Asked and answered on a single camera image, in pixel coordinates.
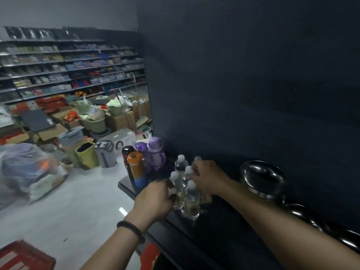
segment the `person's left hand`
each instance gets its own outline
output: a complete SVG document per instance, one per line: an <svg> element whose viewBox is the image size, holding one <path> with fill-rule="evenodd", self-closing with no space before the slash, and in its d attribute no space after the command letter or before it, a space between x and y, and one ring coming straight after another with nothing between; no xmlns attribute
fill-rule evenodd
<svg viewBox="0 0 360 270"><path fill-rule="evenodd" d="M136 225L145 232L152 223L163 220L173 208L175 202L173 195L169 197L166 180L151 182L136 197L133 210L125 220Z"/></svg>

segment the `hand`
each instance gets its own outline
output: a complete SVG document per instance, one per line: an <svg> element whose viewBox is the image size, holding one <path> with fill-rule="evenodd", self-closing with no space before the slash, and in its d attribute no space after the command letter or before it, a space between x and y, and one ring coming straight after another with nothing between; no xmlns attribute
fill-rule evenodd
<svg viewBox="0 0 360 270"><path fill-rule="evenodd" d="M212 160L195 161L193 170L197 172L191 174L190 177L204 193L221 196L227 182L231 180Z"/></svg>
<svg viewBox="0 0 360 270"><path fill-rule="evenodd" d="M151 182L136 197L133 210L124 220L137 226L143 233L154 223L166 217L174 205L169 197L166 181Z"/></svg>

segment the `purple bottle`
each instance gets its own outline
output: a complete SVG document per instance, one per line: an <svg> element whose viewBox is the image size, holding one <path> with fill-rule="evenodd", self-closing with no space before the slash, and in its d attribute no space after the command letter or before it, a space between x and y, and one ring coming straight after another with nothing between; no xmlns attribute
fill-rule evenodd
<svg viewBox="0 0 360 270"><path fill-rule="evenodd" d="M157 171L162 166L164 166L166 162L165 153L162 149L161 140L158 137L152 137L149 141L149 152L151 165Z"/></svg>
<svg viewBox="0 0 360 270"><path fill-rule="evenodd" d="M145 142L138 142L136 143L135 148L139 151L139 153L142 154L142 164L144 165L145 173L150 172L151 160L150 160L148 145Z"/></svg>

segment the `white wall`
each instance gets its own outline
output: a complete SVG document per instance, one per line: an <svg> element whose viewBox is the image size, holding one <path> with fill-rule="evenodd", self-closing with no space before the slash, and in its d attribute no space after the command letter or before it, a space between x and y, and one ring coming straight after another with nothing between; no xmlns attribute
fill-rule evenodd
<svg viewBox="0 0 360 270"><path fill-rule="evenodd" d="M0 26L138 28L135 0L0 0Z"/></svg>

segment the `orange bottle lid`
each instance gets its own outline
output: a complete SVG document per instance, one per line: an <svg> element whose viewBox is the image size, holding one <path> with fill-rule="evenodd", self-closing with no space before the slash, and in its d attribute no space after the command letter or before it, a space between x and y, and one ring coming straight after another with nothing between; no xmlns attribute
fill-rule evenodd
<svg viewBox="0 0 360 270"><path fill-rule="evenodd" d="M127 162L129 164L137 164L141 162L141 159L143 158L143 155L139 153L138 151L133 151L132 153L129 153L127 155Z"/></svg>

